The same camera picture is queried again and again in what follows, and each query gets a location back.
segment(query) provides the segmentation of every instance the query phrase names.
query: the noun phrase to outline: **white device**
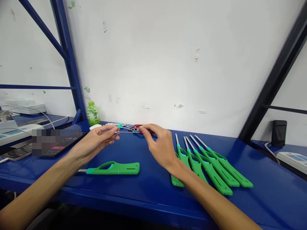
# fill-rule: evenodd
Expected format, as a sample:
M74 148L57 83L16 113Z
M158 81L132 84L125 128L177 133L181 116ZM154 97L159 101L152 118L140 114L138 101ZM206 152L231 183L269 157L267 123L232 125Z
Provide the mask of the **white device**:
M0 122L0 133L7 133L13 131L11 128L18 129L16 121L9 120Z
M15 113L24 113L24 114L36 114L38 113L38 111L40 112L46 112L46 108L44 104L36 104L36 105L12 105L10 104L9 106L2 106L1 107L3 110L10 110L10 109L14 109L12 110L12 112Z
M0 146L9 144L11 142L17 141L19 139L32 136L32 130L33 129L44 129L43 126L37 125L37 124L30 124L25 126L18 127L20 130L13 130L7 133L0 134Z
M287 163L288 165L291 165L297 170L307 174L307 157L306 156L299 154L299 153L279 152L276 154L276 158Z
M94 128L98 128L98 127L101 127L102 125L101 124L95 124L93 126L90 127L90 130L94 129Z

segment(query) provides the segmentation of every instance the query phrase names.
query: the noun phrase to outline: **phone screen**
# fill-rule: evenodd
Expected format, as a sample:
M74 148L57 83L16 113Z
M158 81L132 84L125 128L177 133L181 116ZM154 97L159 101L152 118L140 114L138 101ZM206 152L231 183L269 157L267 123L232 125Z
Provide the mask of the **phone screen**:
M287 121L273 121L272 146L283 147L286 140Z

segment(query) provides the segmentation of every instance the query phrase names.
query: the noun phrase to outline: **charging cable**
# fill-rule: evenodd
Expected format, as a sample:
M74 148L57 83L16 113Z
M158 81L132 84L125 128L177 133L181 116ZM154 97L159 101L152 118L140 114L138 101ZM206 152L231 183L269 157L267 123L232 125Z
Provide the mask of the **charging cable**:
M68 116L67 116L67 117L64 117L64 118L61 118L61 119L59 119L59 120L53 121L53 122L51 122L51 123L45 124L45 125L43 125L43 126L47 126L47 125L53 124L54 122L57 122L57 121L60 121L60 120L64 120L65 118L68 118Z
M264 144L264 147L275 157L277 163L280 165L279 159L276 157L275 153L273 153L273 152L269 149L269 147L268 147L268 144L270 144L270 143L271 143L271 142L265 143L265 144Z
M19 107L19 108L13 108L13 109L5 110L5 111L3 111L3 112L1 113L1 117L3 117L3 114L4 114L5 112L8 112L8 111L11 111L11 110L14 110L14 109L32 109L32 108ZM52 121L50 120L50 118L49 118L46 114L44 114L43 112L41 112L41 111L39 111L39 110L36 110L36 109L32 109L32 110L35 110L35 111L37 111L37 112L42 113L43 115L45 115L45 117L50 121L50 124L52 125L52 128L55 129L55 128L54 128L54 125L53 125L53 123L52 123Z
M7 160L9 160L9 158L4 158L3 160L0 161L0 164L7 161Z

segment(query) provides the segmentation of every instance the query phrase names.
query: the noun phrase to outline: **blue metal shelf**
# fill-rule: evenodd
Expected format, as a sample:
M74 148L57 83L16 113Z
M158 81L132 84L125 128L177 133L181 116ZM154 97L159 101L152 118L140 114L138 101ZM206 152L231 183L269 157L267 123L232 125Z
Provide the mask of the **blue metal shelf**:
M66 13L64 9L63 0L50 0L55 23L57 25L58 34L60 38L60 43L52 35L48 27L45 25L43 20L39 17L37 12L34 10L32 5L28 0L19 0L23 5L29 15L33 18L36 24L40 27L46 37L50 40L52 45L56 48L59 54L63 57L66 70L68 74L68 79L70 87L62 86L34 86L34 85L1 85L0 88L11 88L11 89L69 89L72 92L75 107L76 107L76 116L74 123L79 122L79 120L86 119L86 112L82 98L82 91L78 76L78 70L75 61L75 55L73 51L73 46L71 43L69 27L66 19Z

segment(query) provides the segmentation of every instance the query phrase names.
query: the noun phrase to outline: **green tea bottle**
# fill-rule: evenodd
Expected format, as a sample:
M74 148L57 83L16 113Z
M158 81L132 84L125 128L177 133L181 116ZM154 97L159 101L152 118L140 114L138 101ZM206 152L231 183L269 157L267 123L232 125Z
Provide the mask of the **green tea bottle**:
M93 101L89 101L89 107L86 108L86 113L90 126L93 126L95 124L100 124L98 108L94 105Z

